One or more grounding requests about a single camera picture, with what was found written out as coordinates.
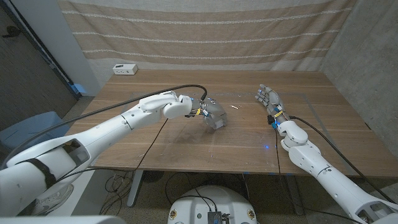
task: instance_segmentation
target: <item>black wire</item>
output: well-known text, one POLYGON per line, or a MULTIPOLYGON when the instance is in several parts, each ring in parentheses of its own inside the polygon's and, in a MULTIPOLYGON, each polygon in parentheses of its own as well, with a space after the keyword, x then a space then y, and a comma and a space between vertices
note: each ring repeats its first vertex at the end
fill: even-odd
MULTIPOLYGON (((192 183, 191 183, 191 180, 189 179, 188 174, 185 173, 185 172, 177 172, 177 173, 173 174, 171 177, 169 177, 169 179, 166 181, 166 185, 165 185, 165 189, 164 189, 164 190, 165 190, 166 198, 167 198, 167 200, 169 201, 169 203, 170 203, 171 205, 173 205, 173 203, 170 201, 169 196, 167 195, 167 186, 168 186, 168 184, 169 184, 170 179, 173 178, 173 177, 174 177, 175 175, 177 175, 177 174, 185 174, 185 176, 186 176, 187 179, 188 179, 189 185, 191 186, 191 188, 195 189, 195 191, 196 191, 197 194, 199 195, 199 196, 197 196, 197 197, 201 197, 202 200, 203 200, 203 201, 207 204, 207 206, 209 207, 209 211, 211 211, 210 205, 209 205, 209 204, 207 203, 207 201, 205 200, 206 197, 202 197, 202 196, 199 194, 199 191, 197 190, 197 188, 196 188, 196 187, 193 187, 193 185, 192 185, 192 183)), ((215 208, 215 210, 216 210, 216 212, 217 212, 216 203, 214 203, 214 201, 212 201, 212 202, 213 202, 214 208, 215 208)))
POLYGON ((164 89, 164 90, 155 91, 155 92, 153 92, 153 93, 148 93, 148 94, 146 94, 146 95, 142 95, 142 96, 140 96, 140 97, 137 97, 137 98, 134 98, 134 99, 131 99, 131 100, 126 100, 126 101, 124 101, 124 102, 122 102, 122 103, 117 103, 117 104, 112 105, 112 106, 107 106, 107 107, 105 107, 105 108, 102 108, 102 109, 99 109, 99 110, 96 110, 96 111, 93 111, 93 112, 90 112, 90 113, 87 113, 87 114, 80 115, 80 116, 78 116, 78 117, 76 117, 76 118, 72 118, 72 119, 69 119, 68 121, 64 121, 64 122, 61 122, 61 123, 59 123, 59 124, 56 124, 56 125, 54 125, 54 126, 52 126, 52 127, 49 127, 49 128, 47 128, 47 129, 45 129, 45 130, 43 130, 43 131, 41 131, 41 132, 39 132, 39 133, 37 133, 37 134, 31 136, 30 138, 26 139, 24 142, 22 142, 21 144, 19 144, 15 149, 13 149, 13 150, 7 155, 7 157, 4 159, 3 163, 1 164, 1 169, 0 169, 0 170, 5 169, 5 168, 7 167, 7 162, 8 162, 12 157, 14 157, 14 156, 17 155, 18 153, 22 152, 22 151, 24 150, 24 147, 25 147, 28 143, 30 143, 31 141, 33 141, 33 140, 36 139, 37 137, 39 137, 39 136, 41 136, 41 135, 43 135, 43 134, 45 134, 45 133, 47 133, 47 132, 49 132, 49 131, 52 131, 52 130, 54 130, 54 129, 56 129, 56 128, 59 128, 59 127, 64 126, 64 125, 66 125, 66 124, 72 123, 72 122, 74 122, 74 121, 78 121, 78 120, 80 120, 80 119, 86 118, 86 117, 88 117, 88 116, 91 116, 91 115, 94 115, 94 114, 98 114, 98 113, 101 113, 101 112, 104 112, 104 111, 107 111, 107 110, 110 110, 110 109, 113 109, 113 108, 117 108, 118 106, 123 106, 123 105, 129 104, 129 103, 135 102, 135 101, 137 101, 137 100, 141 100, 141 99, 146 98, 146 97, 148 97, 148 96, 153 96, 153 95, 156 95, 156 94, 159 94, 159 93, 163 93, 163 92, 166 92, 166 91, 178 90, 178 89, 186 88, 186 87, 198 87, 198 88, 201 88, 202 90, 205 91, 204 94, 201 96, 201 100, 204 100, 204 99, 206 98, 207 90, 206 90, 205 87, 203 87, 203 86, 201 86, 201 85, 195 85, 195 84, 191 84, 191 85, 180 85, 180 86, 176 86, 176 87, 172 87, 172 88, 168 88, 168 89, 164 89))
POLYGON ((276 129, 275 129, 275 138, 276 138, 276 143, 275 143, 276 158, 278 159, 278 171, 279 171, 279 182, 280 182, 280 186, 282 187, 282 191, 284 192, 284 195, 286 196, 286 198, 287 198, 290 202, 292 202, 292 204, 294 204, 294 205, 296 205, 296 206, 299 206, 299 207, 302 207, 302 208, 304 208, 304 209, 306 209, 306 210, 309 210, 309 211, 319 212, 319 213, 323 213, 323 214, 326 214, 326 215, 334 215, 334 216, 336 216, 336 217, 345 218, 345 219, 347 219, 347 220, 349 220, 349 221, 362 224, 361 222, 356 221, 356 220, 353 220, 352 218, 348 218, 348 217, 345 217, 345 216, 342 216, 342 215, 338 215, 338 214, 334 214, 334 213, 330 213, 330 212, 323 212, 323 211, 315 210, 315 209, 312 209, 312 208, 307 208, 307 207, 304 207, 303 205, 299 205, 299 204, 295 203, 293 200, 291 200, 290 197, 287 195, 287 192, 285 191, 284 185, 282 184, 282 174, 280 173, 279 152, 278 152, 278 132, 276 131, 276 129))
POLYGON ((391 203, 396 203, 395 201, 393 201, 393 199, 391 199, 390 197, 388 197, 383 191, 381 191, 378 187, 376 187, 361 171, 359 171, 354 164, 352 164, 344 155, 343 153, 340 152, 340 150, 338 150, 338 148, 324 135, 322 134, 322 132, 320 132, 316 127, 312 126, 310 123, 304 121, 303 119, 296 117, 296 116, 290 116, 291 119, 297 119, 301 122, 303 122, 304 124, 308 125, 309 127, 311 127, 312 129, 314 129, 314 131, 316 131, 320 136, 322 136, 324 138, 324 140, 326 140, 327 143, 329 143, 329 145, 337 152, 337 154, 339 154, 341 156, 341 158, 343 158, 350 167, 352 167, 367 183, 369 183, 375 190, 377 190, 385 199, 387 199, 389 202, 391 203))
MULTIPOLYGON (((241 194, 246 200, 249 200, 249 195, 248 195, 248 190, 245 185, 246 185, 246 179, 243 177, 243 180, 240 179, 240 177, 237 174, 230 174, 230 173, 225 173, 225 174, 229 174, 232 177, 235 177, 238 182, 240 183, 240 188, 239 190, 236 189, 237 192, 239 192, 239 194, 241 194)), ((234 189, 234 187, 232 187, 233 185, 227 185, 227 179, 225 179, 225 174, 221 174, 222 179, 223 179, 223 183, 222 184, 216 184, 216 185, 223 185, 225 184, 225 187, 230 188, 230 189, 234 189)))
POLYGON ((122 186, 122 184, 123 184, 123 182, 124 182, 124 179, 129 179, 129 180, 131 180, 131 178, 126 177, 126 176, 127 176, 127 173, 128 173, 128 172, 126 172, 124 176, 121 176, 121 175, 114 175, 114 176, 108 178, 107 181, 105 182, 105 190, 106 190, 108 193, 117 192, 117 191, 119 190, 120 186, 122 186), (122 181, 121 181, 121 183, 118 185, 118 187, 115 188, 113 185, 115 184, 115 182, 116 182, 117 180, 119 180, 119 179, 117 179, 118 177, 119 177, 120 179, 122 179, 122 181), (113 178, 113 183, 112 183, 112 185, 110 186, 110 188, 112 188, 112 189, 107 189, 106 186, 107 186, 108 182, 109 182, 112 178, 113 178))
POLYGON ((78 172, 74 172, 74 173, 71 173, 71 174, 64 175, 63 177, 59 178, 55 183, 58 183, 61 180, 66 179, 66 178, 68 178, 70 176, 73 176, 73 175, 76 175, 76 174, 80 174, 82 172, 92 171, 92 170, 113 170, 113 171, 122 171, 122 172, 126 171, 126 170, 122 170, 122 169, 113 169, 113 168, 100 168, 100 167, 88 168, 88 169, 85 169, 85 170, 81 170, 81 171, 78 171, 78 172))
POLYGON ((122 200, 124 197, 126 197, 126 196, 129 194, 129 192, 130 192, 129 189, 130 189, 130 187, 131 187, 131 183, 132 183, 132 182, 129 182, 129 184, 127 184, 122 190, 120 190, 120 193, 122 194, 122 196, 120 196, 120 195, 115 195, 115 196, 119 196, 119 198, 118 198, 117 200, 111 202, 109 205, 105 206, 106 203, 108 203, 110 200, 114 199, 115 196, 113 196, 113 197, 107 199, 107 201, 105 201, 105 203, 103 204, 103 207, 101 208, 99 214, 100 214, 100 215, 106 214, 106 212, 108 212, 108 210, 109 210, 116 202, 118 202, 118 201, 122 200))
POLYGON ((200 185, 198 185, 198 187, 203 186, 203 185, 209 185, 209 183, 212 183, 216 179, 217 174, 214 174, 214 176, 212 178, 209 177, 209 173, 206 173, 206 176, 208 179, 203 181, 200 185))
POLYGON ((216 212, 217 212, 217 206, 216 206, 216 203, 214 203, 214 201, 211 199, 211 198, 208 198, 208 197, 204 197, 204 196, 197 196, 197 195, 186 195, 186 196, 181 196, 181 197, 179 197, 179 198, 177 198, 177 199, 175 199, 176 201, 178 200, 178 199, 181 199, 181 198, 186 198, 186 197, 197 197, 197 198, 202 198, 203 200, 205 200, 205 199, 208 199, 208 200, 210 200, 211 202, 213 202, 213 204, 214 204, 214 209, 216 210, 216 212))
POLYGON ((246 194, 248 196, 248 200, 250 200, 248 183, 246 182, 246 178, 244 178, 244 174, 242 174, 242 177, 243 177, 244 185, 246 186, 246 194))
MULTIPOLYGON (((146 152, 145 152, 145 154, 143 155, 142 159, 139 161, 138 166, 137 166, 134 170, 129 171, 129 172, 134 172, 134 171, 136 171, 136 170, 138 169, 138 167, 139 167, 139 166, 141 165, 141 163, 143 162, 145 156, 147 155, 147 153, 149 152, 149 150, 151 149, 151 147, 154 145, 154 143, 155 143, 157 137, 159 136, 160 132, 162 131, 163 127, 166 125, 166 122, 167 122, 168 120, 169 120, 169 119, 167 118, 167 119, 165 120, 165 122, 163 123, 162 127, 159 129, 159 132, 157 133, 155 139, 152 141, 152 144, 148 147, 148 149, 146 150, 146 152)), ((119 212, 120 212, 120 210, 121 210, 121 207, 122 207, 122 199, 129 193, 129 190, 128 190, 123 196, 120 196, 116 191, 114 191, 113 193, 116 193, 116 194, 119 196, 119 198, 118 198, 117 200, 115 200, 114 202, 112 202, 111 204, 109 204, 107 207, 104 208, 104 206, 106 205, 106 203, 107 203, 108 201, 110 201, 110 200, 111 200, 112 198, 114 198, 114 197, 111 197, 110 199, 108 199, 108 200, 103 204, 103 207, 101 208, 101 213, 100 213, 100 214, 102 214, 102 213, 103 213, 103 214, 106 214, 106 212, 112 207, 112 205, 114 205, 116 202, 120 201, 121 205, 120 205, 119 211, 118 211, 117 214, 116 214, 116 215, 118 215, 119 212)))

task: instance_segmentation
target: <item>gray wall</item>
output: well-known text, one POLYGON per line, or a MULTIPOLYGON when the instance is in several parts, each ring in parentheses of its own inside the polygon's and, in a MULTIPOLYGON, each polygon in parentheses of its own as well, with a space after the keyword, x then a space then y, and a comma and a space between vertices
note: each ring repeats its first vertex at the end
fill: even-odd
POLYGON ((321 71, 398 157, 398 1, 359 0, 321 71))
POLYGON ((12 0, 35 33, 77 86, 95 96, 102 86, 73 36, 56 0, 12 0))

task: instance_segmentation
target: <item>striped curtain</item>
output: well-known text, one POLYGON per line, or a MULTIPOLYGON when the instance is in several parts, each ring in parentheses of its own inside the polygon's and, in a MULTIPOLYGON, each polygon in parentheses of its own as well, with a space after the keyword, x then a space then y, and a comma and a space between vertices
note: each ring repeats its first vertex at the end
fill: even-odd
POLYGON ((356 1, 67 0, 58 4, 105 83, 139 69, 318 70, 356 1))

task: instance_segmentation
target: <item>robotic arm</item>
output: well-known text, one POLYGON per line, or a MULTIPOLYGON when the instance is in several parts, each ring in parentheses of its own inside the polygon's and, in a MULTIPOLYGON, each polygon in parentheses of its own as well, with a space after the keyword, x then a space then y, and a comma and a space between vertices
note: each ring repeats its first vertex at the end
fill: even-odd
POLYGON ((398 205, 369 195, 326 161, 308 134, 290 120, 274 90, 260 85, 255 97, 267 108, 269 124, 285 137, 280 143, 290 160, 316 178, 350 218, 360 223, 398 222, 398 205))
POLYGON ((128 111, 82 133, 51 139, 14 156, 0 170, 0 217, 15 216, 33 200, 47 198, 80 175, 105 149, 131 132, 166 118, 202 114, 212 128, 226 125, 224 109, 212 99, 176 96, 174 91, 143 98, 128 111))

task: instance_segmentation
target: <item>table top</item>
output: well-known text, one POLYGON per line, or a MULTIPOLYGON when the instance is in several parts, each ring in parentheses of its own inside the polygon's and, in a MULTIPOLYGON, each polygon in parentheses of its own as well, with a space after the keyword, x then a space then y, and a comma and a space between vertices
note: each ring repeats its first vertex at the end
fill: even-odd
MULTIPOLYGON (((298 116, 322 131, 364 175, 398 177, 397 159, 320 72, 139 70, 135 75, 111 77, 83 114, 177 85, 203 85, 208 97, 227 112, 228 125, 213 130, 201 116, 170 119, 139 168, 277 174, 275 131, 267 124, 266 108, 254 98, 261 83, 278 92, 287 114, 298 116)), ((176 93, 199 98, 203 90, 184 88, 176 93)), ((67 134, 92 128, 136 104, 79 120, 67 134)), ((135 169, 164 121, 162 118, 157 124, 126 136, 104 151, 95 167, 135 169)), ((342 173, 357 176, 321 136, 300 121, 296 123, 308 133, 309 140, 319 147, 327 161, 342 173)), ((280 140, 278 136, 281 172, 306 174, 290 161, 280 140)))

